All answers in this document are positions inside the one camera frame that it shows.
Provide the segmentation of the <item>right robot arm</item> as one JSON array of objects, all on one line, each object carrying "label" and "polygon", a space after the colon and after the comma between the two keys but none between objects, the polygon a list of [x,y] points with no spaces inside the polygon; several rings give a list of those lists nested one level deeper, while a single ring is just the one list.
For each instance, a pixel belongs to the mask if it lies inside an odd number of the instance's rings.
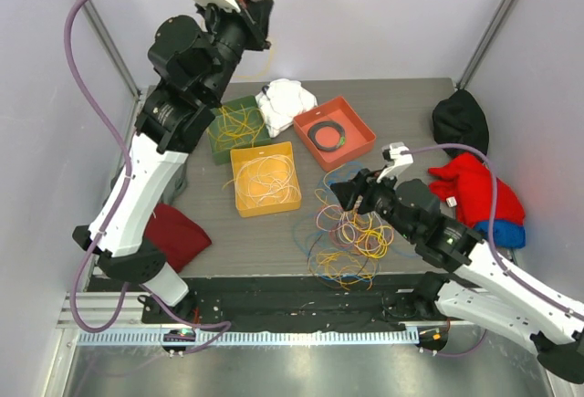
[{"label": "right robot arm", "polygon": [[425,184],[423,204],[399,195],[396,179],[363,169],[331,191],[345,211],[375,213],[402,235],[418,256],[448,276],[432,275],[412,296],[422,319],[439,313],[471,321],[534,354],[559,378],[583,382],[583,304],[546,286],[501,257],[475,230],[442,214]]}]

